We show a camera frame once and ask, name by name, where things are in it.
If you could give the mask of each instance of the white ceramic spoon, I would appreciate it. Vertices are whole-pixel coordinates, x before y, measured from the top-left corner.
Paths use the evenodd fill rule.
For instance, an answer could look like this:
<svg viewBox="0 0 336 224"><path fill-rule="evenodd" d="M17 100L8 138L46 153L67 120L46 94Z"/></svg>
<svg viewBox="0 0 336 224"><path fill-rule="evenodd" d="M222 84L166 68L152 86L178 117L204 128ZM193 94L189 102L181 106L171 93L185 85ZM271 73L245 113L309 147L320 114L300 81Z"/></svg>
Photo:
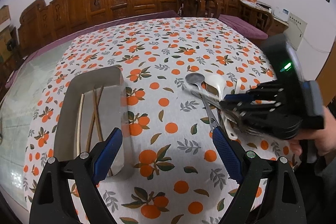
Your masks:
<svg viewBox="0 0 336 224"><path fill-rule="evenodd" d="M217 75L217 74L206 75L204 82L207 85L210 85L217 90L218 97L220 98L220 100L224 99L224 97L226 95L226 94L224 94L224 89L226 87L226 81L224 80L224 78L222 76ZM224 113L221 111L220 114L221 114L221 117L223 119L224 127L225 127L225 130L227 132L227 135L228 135L229 139L231 139L231 140L238 139L237 134L234 132L233 128L230 125L229 120L226 119Z"/></svg>

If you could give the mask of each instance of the orange print tablecloth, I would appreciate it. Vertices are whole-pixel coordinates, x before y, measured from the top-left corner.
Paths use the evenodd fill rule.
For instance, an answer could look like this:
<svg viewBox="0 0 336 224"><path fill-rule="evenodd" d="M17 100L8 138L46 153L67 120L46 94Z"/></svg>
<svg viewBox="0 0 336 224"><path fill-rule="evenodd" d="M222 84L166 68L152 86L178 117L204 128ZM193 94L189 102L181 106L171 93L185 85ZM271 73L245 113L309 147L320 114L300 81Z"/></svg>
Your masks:
<svg viewBox="0 0 336 224"><path fill-rule="evenodd" d="M45 87L30 128L24 190L30 210L36 183L53 155L55 131L73 77L118 66L127 85L135 172L123 182L101 181L99 192L118 223L218 223L237 183L212 143L202 101L184 88L190 72L223 75L241 92L274 79L263 53L216 19L173 18L119 25L73 40ZM261 158L286 156L286 141L239 134ZM79 219L88 223L74 181L69 183ZM261 181L255 206L261 203Z"/></svg>

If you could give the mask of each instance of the wooden chopstick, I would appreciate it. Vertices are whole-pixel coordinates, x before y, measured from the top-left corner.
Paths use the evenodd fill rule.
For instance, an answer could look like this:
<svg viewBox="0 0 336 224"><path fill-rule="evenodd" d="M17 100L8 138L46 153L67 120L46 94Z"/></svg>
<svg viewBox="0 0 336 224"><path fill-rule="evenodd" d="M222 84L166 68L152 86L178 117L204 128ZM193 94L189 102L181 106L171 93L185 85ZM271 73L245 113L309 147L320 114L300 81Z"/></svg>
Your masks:
<svg viewBox="0 0 336 224"><path fill-rule="evenodd" d="M77 123L77 155L81 153L81 123L84 103L84 93L82 93L81 103L79 105L78 123Z"/></svg>
<svg viewBox="0 0 336 224"><path fill-rule="evenodd" d="M99 105L100 102L100 97L101 94L103 92L104 86L101 86L99 93L98 93L98 99L97 99L97 103L96 105ZM91 118L91 124L90 124L90 128L89 128L89 135L87 137L87 141L86 141L86 152L90 152L90 146L91 146L91 140L92 140L92 132L93 132L93 127L95 125L95 112L92 112L92 118Z"/></svg>
<svg viewBox="0 0 336 224"><path fill-rule="evenodd" d="M93 94L93 112L94 112L96 126L97 126L98 139L99 139L100 142L103 142L104 139L103 139L103 134L101 133L101 126L100 126L98 107L97 107L97 102L96 102L96 90L95 90L95 88L93 88L92 94ZM109 169L109 176L110 177L113 176L111 169Z"/></svg>

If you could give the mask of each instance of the cable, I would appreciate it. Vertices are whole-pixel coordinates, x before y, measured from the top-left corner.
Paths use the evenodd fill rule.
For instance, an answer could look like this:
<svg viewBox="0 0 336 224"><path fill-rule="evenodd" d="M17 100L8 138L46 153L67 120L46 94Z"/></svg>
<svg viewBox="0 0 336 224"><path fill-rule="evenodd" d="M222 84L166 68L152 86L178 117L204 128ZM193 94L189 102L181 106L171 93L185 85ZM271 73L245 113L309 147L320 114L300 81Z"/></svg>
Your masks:
<svg viewBox="0 0 336 224"><path fill-rule="evenodd" d="M305 38L305 36L304 36L304 34L303 34L303 32L301 31L301 29L299 28L299 25L297 25L297 23L293 20L292 22L294 22L295 23L295 25L296 25L296 27L299 29L299 31L300 31L300 33L302 34L302 38L307 42L307 44L309 45L309 46L311 46L315 51L318 51L318 52L321 52L321 53L330 53L330 51L323 51L323 50L320 50L320 49L318 49L318 48L315 48L312 44L310 44L309 42L308 42L308 40Z"/></svg>

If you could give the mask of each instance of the human hand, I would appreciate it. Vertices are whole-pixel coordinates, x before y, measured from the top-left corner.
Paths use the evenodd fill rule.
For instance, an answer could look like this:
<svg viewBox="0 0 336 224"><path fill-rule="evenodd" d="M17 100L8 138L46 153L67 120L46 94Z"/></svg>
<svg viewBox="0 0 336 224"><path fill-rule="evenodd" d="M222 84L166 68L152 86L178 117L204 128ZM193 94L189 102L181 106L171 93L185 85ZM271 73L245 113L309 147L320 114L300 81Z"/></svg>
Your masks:
<svg viewBox="0 0 336 224"><path fill-rule="evenodd" d="M314 140L319 156L327 158L332 155L331 160L336 153L336 120L327 107L324 107L324 129L321 130L301 130L297 136L288 140L290 149L295 155L302 154L300 140Z"/></svg>

